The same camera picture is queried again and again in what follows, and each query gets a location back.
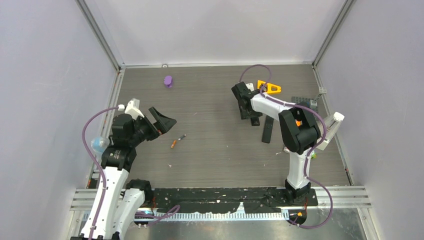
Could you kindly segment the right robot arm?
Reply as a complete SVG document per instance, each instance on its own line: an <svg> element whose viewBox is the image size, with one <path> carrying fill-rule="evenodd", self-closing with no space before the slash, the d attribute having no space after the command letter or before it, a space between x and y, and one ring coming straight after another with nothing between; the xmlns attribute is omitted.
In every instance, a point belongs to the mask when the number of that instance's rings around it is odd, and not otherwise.
<svg viewBox="0 0 424 240"><path fill-rule="evenodd" d="M244 82L235 84L231 91L237 100L241 119L266 115L279 122L283 145L289 150L289 172L283 193L288 203L299 205L311 190L309 158L322 136L313 111L261 93L258 89L251 90Z"/></svg>

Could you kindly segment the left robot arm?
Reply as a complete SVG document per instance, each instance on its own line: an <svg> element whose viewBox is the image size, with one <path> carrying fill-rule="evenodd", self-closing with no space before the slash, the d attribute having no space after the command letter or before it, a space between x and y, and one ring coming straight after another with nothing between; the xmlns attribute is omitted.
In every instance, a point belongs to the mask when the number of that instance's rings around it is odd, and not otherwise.
<svg viewBox="0 0 424 240"><path fill-rule="evenodd" d="M124 239L138 208L148 207L154 199L148 180L127 180L137 156L136 148L144 141L153 141L167 133L177 123L154 107L149 108L149 112L156 121L150 122L133 100L127 105L109 107L100 113L112 110L121 113L112 120L112 133L100 161L87 144L87 123L81 133L83 145L99 170L99 180L93 206L87 222L76 237L78 240Z"/></svg>

